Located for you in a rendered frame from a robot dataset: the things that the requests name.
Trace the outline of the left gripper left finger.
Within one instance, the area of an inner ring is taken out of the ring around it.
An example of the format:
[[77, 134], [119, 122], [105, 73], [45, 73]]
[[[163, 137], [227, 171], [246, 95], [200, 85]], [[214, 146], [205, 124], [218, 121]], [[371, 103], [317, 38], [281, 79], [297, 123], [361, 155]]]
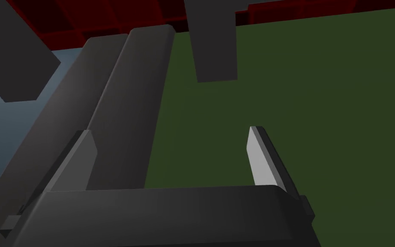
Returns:
[[82, 191], [87, 187], [97, 148], [90, 130], [77, 131], [29, 198], [44, 192]]

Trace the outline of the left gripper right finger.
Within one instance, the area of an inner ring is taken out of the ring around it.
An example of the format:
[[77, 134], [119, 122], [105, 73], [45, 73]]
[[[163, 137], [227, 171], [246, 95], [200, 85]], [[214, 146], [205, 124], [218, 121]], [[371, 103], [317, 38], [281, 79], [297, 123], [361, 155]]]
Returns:
[[249, 127], [246, 152], [256, 186], [278, 186], [294, 198], [299, 193], [266, 130]]

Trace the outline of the dark grey long beam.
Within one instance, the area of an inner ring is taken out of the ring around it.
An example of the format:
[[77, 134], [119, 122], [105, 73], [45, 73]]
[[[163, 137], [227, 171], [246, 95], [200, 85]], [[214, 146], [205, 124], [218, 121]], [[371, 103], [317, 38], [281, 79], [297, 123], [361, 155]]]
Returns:
[[[88, 39], [0, 176], [0, 247], [85, 247], [115, 240], [111, 192], [144, 188], [175, 30]], [[77, 131], [96, 160], [82, 191], [29, 198]]]

